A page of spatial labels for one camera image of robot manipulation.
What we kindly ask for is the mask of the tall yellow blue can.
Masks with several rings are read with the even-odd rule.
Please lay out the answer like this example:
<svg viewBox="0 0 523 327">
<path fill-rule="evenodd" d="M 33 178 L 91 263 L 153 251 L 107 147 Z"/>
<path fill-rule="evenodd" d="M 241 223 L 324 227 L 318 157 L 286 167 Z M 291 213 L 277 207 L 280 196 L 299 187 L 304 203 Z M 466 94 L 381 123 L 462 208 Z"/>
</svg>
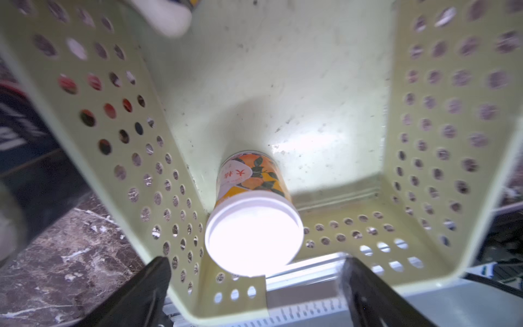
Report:
<svg viewBox="0 0 523 327">
<path fill-rule="evenodd" d="M 180 38 L 191 26 L 193 11 L 200 1 L 129 0 L 133 8 L 158 34 Z"/>
</svg>

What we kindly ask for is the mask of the green plastic basket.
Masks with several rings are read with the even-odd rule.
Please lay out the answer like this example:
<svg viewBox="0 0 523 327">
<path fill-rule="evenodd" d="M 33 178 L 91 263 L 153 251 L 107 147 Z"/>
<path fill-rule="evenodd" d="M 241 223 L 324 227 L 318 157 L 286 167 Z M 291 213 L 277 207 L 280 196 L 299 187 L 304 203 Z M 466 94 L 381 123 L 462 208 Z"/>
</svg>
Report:
<svg viewBox="0 0 523 327">
<path fill-rule="evenodd" d="M 521 1 L 196 1 L 166 38 L 130 1 L 2 1 L 1 57 L 146 262 L 177 325 L 339 310 L 360 259 L 398 293 L 475 260 L 522 152 Z M 291 197 L 289 272 L 208 254 L 222 163 Z"/>
</svg>

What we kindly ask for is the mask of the dark can silver top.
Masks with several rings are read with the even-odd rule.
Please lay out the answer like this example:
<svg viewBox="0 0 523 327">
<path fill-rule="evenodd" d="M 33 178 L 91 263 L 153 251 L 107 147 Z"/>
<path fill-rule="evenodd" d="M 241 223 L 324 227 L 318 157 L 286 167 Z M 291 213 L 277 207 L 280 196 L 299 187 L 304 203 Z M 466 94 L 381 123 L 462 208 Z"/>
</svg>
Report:
<svg viewBox="0 0 523 327">
<path fill-rule="evenodd" d="M 1 266 L 89 192 L 25 93 L 1 83 Z"/>
</svg>

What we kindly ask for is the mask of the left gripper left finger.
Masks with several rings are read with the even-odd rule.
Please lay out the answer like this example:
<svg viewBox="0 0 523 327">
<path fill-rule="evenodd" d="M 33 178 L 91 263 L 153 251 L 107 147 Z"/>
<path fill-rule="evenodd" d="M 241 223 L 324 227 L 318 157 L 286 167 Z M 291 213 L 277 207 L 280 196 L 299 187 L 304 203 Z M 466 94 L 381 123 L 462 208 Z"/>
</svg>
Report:
<svg viewBox="0 0 523 327">
<path fill-rule="evenodd" d="M 76 326 L 171 326 L 163 312 L 171 279 L 169 260 L 154 258 Z"/>
</svg>

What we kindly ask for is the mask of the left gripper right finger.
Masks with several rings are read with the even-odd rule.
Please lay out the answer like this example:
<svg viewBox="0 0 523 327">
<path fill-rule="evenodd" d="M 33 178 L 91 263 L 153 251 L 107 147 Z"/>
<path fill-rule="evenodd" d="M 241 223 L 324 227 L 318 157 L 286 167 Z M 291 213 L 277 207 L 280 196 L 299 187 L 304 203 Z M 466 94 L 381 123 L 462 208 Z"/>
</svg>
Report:
<svg viewBox="0 0 523 327">
<path fill-rule="evenodd" d="M 345 259 L 340 290 L 354 326 L 434 326 L 359 259 Z"/>
</svg>

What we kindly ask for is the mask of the short orange can white lid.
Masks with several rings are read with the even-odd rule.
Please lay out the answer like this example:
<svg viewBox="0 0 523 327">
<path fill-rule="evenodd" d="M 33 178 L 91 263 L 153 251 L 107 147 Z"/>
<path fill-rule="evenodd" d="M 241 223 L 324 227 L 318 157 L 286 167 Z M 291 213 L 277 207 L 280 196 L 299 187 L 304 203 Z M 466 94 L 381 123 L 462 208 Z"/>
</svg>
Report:
<svg viewBox="0 0 523 327">
<path fill-rule="evenodd" d="M 219 267 L 241 277 L 277 272 L 297 256 L 303 228 L 271 156 L 243 151 L 222 163 L 204 237 L 207 252 Z"/>
</svg>

